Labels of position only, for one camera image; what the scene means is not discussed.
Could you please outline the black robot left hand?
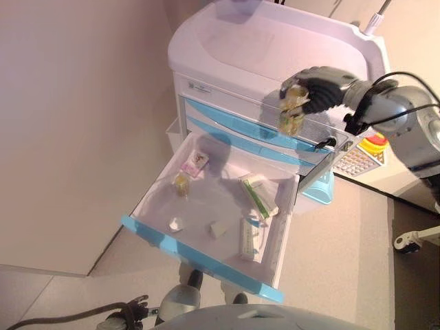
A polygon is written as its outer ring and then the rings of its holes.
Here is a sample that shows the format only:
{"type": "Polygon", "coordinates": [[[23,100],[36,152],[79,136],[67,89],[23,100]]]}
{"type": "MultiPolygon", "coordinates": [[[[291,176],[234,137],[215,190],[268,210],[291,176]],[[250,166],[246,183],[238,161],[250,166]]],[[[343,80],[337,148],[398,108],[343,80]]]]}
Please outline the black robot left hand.
{"type": "Polygon", "coordinates": [[[149,296],[145,294],[128,302],[134,321],[141,321],[145,318],[156,316],[159,313],[159,307],[149,307],[148,299],[149,296]]]}

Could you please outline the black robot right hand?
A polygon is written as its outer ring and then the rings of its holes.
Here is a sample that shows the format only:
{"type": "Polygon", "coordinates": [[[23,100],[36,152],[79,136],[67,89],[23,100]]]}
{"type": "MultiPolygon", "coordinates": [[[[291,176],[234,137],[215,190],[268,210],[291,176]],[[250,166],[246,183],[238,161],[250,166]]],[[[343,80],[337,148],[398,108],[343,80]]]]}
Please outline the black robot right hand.
{"type": "Polygon", "coordinates": [[[290,89],[302,87],[308,93],[308,101],[300,106],[302,112],[305,115],[321,113],[342,105],[348,88],[358,81],[357,76],[335,67],[310,67],[285,80],[280,87],[279,98],[286,100],[290,89]]]}

